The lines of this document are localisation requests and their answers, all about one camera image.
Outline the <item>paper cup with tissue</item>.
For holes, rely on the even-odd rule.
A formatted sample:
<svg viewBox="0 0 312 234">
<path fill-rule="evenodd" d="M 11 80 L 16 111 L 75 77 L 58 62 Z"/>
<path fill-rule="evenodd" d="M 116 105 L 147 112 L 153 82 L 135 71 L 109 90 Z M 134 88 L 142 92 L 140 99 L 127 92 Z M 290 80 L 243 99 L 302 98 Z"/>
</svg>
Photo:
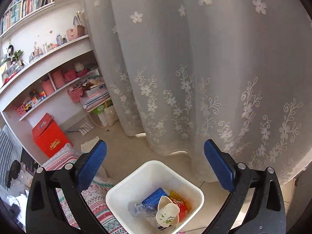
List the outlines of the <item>paper cup with tissue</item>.
<svg viewBox="0 0 312 234">
<path fill-rule="evenodd" d="M 169 197 L 162 196 L 158 203 L 155 219 L 159 226 L 167 228 L 179 224 L 180 208 Z"/>
</svg>

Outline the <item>clear plastic water bottle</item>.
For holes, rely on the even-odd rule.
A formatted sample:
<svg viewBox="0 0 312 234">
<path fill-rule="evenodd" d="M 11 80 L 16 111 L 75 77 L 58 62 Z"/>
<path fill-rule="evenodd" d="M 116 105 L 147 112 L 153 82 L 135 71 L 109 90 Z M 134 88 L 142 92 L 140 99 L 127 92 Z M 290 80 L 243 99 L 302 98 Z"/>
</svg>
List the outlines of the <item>clear plastic water bottle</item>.
<svg viewBox="0 0 312 234">
<path fill-rule="evenodd" d="M 155 217 L 157 213 L 157 205 L 130 202 L 128 204 L 128 211 L 134 218 Z"/>
</svg>

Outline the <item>white plastic trash bin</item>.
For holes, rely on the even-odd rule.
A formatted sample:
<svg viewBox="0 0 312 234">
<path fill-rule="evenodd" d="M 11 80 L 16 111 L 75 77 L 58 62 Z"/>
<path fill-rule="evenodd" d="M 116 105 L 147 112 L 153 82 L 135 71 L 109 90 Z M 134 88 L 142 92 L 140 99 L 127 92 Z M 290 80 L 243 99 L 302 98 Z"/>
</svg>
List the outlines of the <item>white plastic trash bin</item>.
<svg viewBox="0 0 312 234">
<path fill-rule="evenodd" d="M 164 231 L 151 226 L 144 218 L 132 217 L 129 203 L 140 203 L 158 188 L 175 191 L 191 205 L 191 211 L 177 226 Z M 127 233 L 178 233 L 199 212 L 205 201 L 204 194 L 194 184 L 160 161 L 148 161 L 111 188 L 106 204 Z"/>
</svg>

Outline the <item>jar with dark snacks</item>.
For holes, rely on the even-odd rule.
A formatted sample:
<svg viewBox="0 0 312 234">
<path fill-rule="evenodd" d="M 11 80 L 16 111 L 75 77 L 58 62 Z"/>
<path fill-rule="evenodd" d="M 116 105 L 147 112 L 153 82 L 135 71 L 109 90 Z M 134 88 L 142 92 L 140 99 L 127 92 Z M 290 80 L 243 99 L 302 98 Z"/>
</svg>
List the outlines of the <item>jar with dark snacks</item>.
<svg viewBox="0 0 312 234">
<path fill-rule="evenodd" d="M 23 186 L 26 189 L 31 187 L 33 176 L 26 170 L 24 163 L 14 160 L 7 171 L 6 187 L 12 189 L 14 186 Z"/>
</svg>

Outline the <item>patterned striped tablecloth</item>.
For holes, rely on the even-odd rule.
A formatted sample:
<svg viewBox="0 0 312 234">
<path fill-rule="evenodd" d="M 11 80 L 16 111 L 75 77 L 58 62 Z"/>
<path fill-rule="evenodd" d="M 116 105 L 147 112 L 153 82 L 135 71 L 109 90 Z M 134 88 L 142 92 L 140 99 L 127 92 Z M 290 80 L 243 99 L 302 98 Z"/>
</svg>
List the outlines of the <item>patterned striped tablecloth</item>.
<svg viewBox="0 0 312 234">
<path fill-rule="evenodd" d="M 58 153 L 46 161 L 42 167 L 47 171 L 59 170 L 66 163 L 75 163 L 80 155 L 81 153 L 76 151 L 71 144 L 66 144 Z M 106 203 L 106 195 L 114 184 L 114 180 L 107 177 L 105 170 L 102 169 L 95 175 L 89 188 L 82 191 L 82 196 L 97 220 L 108 233 L 126 233 L 126 230 L 114 217 Z"/>
</svg>

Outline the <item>yellow wrapper in bin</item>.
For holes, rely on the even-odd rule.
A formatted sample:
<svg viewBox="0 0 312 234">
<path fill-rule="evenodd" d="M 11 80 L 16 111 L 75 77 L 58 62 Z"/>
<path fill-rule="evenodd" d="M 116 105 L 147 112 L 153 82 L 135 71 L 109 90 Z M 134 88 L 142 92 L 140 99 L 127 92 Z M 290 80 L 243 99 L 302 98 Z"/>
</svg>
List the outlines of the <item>yellow wrapper in bin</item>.
<svg viewBox="0 0 312 234">
<path fill-rule="evenodd" d="M 187 214 L 191 211 L 191 205 L 186 199 L 184 199 L 174 190 L 170 191 L 169 198 L 180 209 L 180 212 L 178 215 L 178 223 L 181 223 L 185 219 Z"/>
</svg>

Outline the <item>grey sofa with striped cover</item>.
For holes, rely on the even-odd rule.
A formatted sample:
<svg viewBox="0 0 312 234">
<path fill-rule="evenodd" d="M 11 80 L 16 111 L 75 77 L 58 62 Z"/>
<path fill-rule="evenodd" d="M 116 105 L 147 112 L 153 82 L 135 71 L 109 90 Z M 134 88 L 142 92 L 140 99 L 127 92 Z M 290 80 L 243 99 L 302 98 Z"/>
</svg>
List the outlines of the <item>grey sofa with striped cover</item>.
<svg viewBox="0 0 312 234">
<path fill-rule="evenodd" d="M 12 163 L 21 160 L 22 145 L 7 125 L 1 129 L 1 198 L 6 199 L 11 195 L 6 186 L 7 171 L 10 170 Z"/>
</svg>

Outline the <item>red cardboard gift box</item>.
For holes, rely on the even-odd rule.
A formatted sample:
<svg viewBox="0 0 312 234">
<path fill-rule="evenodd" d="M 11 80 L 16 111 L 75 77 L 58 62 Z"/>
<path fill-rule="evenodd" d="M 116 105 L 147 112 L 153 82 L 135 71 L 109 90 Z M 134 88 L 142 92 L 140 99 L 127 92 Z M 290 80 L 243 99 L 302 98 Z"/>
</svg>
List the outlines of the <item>red cardboard gift box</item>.
<svg viewBox="0 0 312 234">
<path fill-rule="evenodd" d="M 32 128 L 32 136 L 36 145 L 48 158 L 58 153 L 67 143 L 71 144 L 49 113 L 46 113 Z"/>
</svg>

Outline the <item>white paper on floor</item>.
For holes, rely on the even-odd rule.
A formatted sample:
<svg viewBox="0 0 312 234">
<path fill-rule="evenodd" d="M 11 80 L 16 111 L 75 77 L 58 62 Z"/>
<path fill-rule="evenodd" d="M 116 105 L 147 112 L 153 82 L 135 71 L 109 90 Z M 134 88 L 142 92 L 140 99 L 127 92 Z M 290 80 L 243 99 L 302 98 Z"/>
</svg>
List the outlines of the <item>white paper on floor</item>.
<svg viewBox="0 0 312 234">
<path fill-rule="evenodd" d="M 87 141 L 83 144 L 81 144 L 80 148 L 81 148 L 81 152 L 82 153 L 89 153 L 92 148 L 97 144 L 97 142 L 99 141 L 99 137 L 96 136 L 95 138 L 91 139 L 90 141 Z"/>
</svg>

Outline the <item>checkered cloth on floor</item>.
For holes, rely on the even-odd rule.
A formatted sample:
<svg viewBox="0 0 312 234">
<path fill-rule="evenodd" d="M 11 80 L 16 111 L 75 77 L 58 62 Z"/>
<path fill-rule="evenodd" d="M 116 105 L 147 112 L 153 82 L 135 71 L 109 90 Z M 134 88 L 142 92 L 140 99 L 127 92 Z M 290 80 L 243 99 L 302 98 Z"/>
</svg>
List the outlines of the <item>checkered cloth on floor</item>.
<svg viewBox="0 0 312 234">
<path fill-rule="evenodd" d="M 84 123 L 79 126 L 78 131 L 82 134 L 82 136 L 86 135 L 93 129 L 93 126 L 90 123 Z"/>
</svg>

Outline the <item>blue small carton box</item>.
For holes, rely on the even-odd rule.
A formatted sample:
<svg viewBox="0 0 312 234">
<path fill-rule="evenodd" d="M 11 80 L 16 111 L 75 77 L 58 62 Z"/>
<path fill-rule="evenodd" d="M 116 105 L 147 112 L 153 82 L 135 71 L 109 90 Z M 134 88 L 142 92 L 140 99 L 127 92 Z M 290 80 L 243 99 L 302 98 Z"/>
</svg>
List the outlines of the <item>blue small carton box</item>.
<svg viewBox="0 0 312 234">
<path fill-rule="evenodd" d="M 149 195 L 147 198 L 145 198 L 142 201 L 142 204 L 149 204 L 152 206 L 157 206 L 162 196 L 167 197 L 168 195 L 163 190 L 163 188 L 158 188 L 151 195 Z"/>
</svg>

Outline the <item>small pink crate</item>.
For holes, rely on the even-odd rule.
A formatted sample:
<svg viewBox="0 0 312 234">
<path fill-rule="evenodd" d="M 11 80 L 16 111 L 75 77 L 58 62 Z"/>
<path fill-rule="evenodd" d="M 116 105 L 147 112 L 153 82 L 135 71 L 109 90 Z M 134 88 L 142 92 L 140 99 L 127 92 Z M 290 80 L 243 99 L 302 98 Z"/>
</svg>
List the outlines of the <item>small pink crate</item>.
<svg viewBox="0 0 312 234">
<path fill-rule="evenodd" d="M 27 113 L 24 105 L 21 105 L 20 107 L 18 107 L 16 112 L 20 117 L 23 117 Z"/>
</svg>

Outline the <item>pink basket lower shelf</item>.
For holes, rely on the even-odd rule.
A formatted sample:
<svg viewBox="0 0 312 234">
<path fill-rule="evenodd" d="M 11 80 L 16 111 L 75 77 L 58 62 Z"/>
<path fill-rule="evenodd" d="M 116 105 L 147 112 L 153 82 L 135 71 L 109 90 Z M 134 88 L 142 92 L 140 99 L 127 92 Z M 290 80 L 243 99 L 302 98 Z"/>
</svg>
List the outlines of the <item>pink basket lower shelf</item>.
<svg viewBox="0 0 312 234">
<path fill-rule="evenodd" d="M 74 103 L 80 102 L 82 93 L 83 93 L 82 87 L 73 90 L 68 90 L 68 95 Z"/>
</svg>

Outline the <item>pile of papers and boxes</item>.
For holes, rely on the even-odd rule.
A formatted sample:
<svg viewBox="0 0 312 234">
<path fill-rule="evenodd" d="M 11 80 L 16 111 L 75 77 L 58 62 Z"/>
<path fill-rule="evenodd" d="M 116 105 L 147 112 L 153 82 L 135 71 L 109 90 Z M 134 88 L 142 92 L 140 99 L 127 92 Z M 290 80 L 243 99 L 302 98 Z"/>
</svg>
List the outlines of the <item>pile of papers and boxes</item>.
<svg viewBox="0 0 312 234">
<path fill-rule="evenodd" d="M 99 128 L 113 126 L 118 120 L 104 78 L 95 75 L 79 84 L 80 102 L 90 121 Z"/>
</svg>

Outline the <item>pink storage bin left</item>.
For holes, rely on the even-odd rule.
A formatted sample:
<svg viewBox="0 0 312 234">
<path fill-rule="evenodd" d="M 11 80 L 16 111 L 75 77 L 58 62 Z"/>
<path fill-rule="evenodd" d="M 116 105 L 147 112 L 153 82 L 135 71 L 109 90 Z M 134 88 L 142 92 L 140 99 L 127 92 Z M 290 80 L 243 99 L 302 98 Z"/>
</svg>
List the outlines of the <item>pink storage bin left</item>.
<svg viewBox="0 0 312 234">
<path fill-rule="evenodd" d="M 41 86 L 42 86 L 42 89 L 45 92 L 46 96 L 50 96 L 50 95 L 52 95 L 55 92 L 54 87 L 53 87 L 52 82 L 51 82 L 50 79 L 48 79 L 45 82 L 43 82 L 41 84 Z"/>
</svg>

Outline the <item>pink storage bin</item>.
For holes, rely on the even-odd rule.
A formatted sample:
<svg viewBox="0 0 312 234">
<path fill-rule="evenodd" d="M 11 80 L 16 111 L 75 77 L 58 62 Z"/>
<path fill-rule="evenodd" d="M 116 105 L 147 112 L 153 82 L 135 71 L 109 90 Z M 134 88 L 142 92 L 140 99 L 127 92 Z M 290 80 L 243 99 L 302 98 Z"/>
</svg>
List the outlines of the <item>pink storage bin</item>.
<svg viewBox="0 0 312 234">
<path fill-rule="evenodd" d="M 62 70 L 59 69 L 57 71 L 55 71 L 54 73 L 51 74 L 52 80 L 54 82 L 54 85 L 57 89 L 63 87 L 66 82 L 65 82 L 65 78 L 63 76 Z"/>
<path fill-rule="evenodd" d="M 43 82 L 41 84 L 41 86 L 42 86 L 42 89 L 45 92 L 46 96 L 50 96 L 50 95 L 52 95 L 55 92 L 54 87 L 53 87 L 52 82 L 51 82 L 50 79 L 48 79 L 45 82 Z"/>
</svg>

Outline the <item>pink storage bin right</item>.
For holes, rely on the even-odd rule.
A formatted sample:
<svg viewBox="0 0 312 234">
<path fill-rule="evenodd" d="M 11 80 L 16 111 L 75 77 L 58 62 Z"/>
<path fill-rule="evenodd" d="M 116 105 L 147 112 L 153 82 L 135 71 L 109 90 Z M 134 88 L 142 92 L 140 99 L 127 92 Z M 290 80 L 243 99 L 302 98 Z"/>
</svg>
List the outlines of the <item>pink storage bin right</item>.
<svg viewBox="0 0 312 234">
<path fill-rule="evenodd" d="M 65 82 L 65 78 L 63 76 L 62 70 L 59 69 L 57 71 L 55 71 L 54 73 L 51 74 L 52 80 L 54 82 L 54 85 L 57 89 L 63 87 L 66 82 Z"/>
</svg>

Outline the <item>white curved shelf unit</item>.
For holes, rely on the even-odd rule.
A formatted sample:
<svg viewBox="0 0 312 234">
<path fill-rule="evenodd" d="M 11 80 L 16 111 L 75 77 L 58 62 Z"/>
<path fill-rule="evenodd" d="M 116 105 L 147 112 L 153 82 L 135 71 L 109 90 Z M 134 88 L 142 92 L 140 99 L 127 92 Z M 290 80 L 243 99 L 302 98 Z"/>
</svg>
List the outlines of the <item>white curved shelf unit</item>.
<svg viewBox="0 0 312 234">
<path fill-rule="evenodd" d="M 67 41 L 51 51 L 45 51 L 45 44 L 55 44 L 57 36 L 66 37 L 66 31 L 73 28 L 74 17 L 83 12 L 81 0 L 63 0 L 41 11 L 1 36 L 1 50 L 9 45 L 22 50 L 26 64 L 8 83 L 1 87 L 1 114 L 11 132 L 22 147 L 38 163 L 43 164 L 47 155 L 36 145 L 32 128 L 49 113 L 62 130 L 67 130 L 85 118 L 87 113 L 80 103 L 74 103 L 68 89 L 86 76 L 73 79 L 57 89 L 51 74 L 61 69 L 68 72 L 74 64 L 94 61 L 94 52 L 88 35 Z M 41 84 L 50 79 L 55 92 L 46 96 Z M 16 110 L 25 106 L 27 113 L 20 117 Z"/>
</svg>

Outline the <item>white lace floral curtain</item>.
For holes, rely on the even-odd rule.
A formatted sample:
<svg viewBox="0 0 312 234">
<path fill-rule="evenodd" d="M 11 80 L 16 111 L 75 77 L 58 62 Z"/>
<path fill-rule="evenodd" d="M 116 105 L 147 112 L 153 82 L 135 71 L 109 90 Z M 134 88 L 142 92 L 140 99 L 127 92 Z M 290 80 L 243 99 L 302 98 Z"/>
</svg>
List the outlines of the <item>white lace floral curtain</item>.
<svg viewBox="0 0 312 234">
<path fill-rule="evenodd" d="M 311 18 L 300 0 L 82 0 L 128 136 L 186 151 L 201 180 L 212 139 L 287 183 L 311 162 Z"/>
</svg>

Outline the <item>green potted plant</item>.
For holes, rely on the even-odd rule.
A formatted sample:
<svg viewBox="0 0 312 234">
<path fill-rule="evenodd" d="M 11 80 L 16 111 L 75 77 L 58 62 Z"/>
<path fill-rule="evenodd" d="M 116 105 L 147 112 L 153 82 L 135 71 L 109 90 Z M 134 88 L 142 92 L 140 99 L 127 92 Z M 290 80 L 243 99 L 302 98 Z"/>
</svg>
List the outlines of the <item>green potted plant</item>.
<svg viewBox="0 0 312 234">
<path fill-rule="evenodd" d="M 22 61 L 24 52 L 22 50 L 15 51 L 12 57 L 13 62 Z"/>
</svg>

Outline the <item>pink bag on shelf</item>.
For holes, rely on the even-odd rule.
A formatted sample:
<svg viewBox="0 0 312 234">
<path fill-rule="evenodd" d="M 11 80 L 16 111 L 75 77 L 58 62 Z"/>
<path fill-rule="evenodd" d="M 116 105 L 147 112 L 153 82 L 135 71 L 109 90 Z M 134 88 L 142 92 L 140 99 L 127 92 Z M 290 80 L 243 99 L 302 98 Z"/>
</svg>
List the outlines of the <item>pink bag on shelf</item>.
<svg viewBox="0 0 312 234">
<path fill-rule="evenodd" d="M 67 40 L 72 41 L 75 40 L 81 36 L 85 35 L 85 27 L 82 25 L 77 25 L 74 28 L 70 28 L 66 31 L 67 34 Z"/>
</svg>

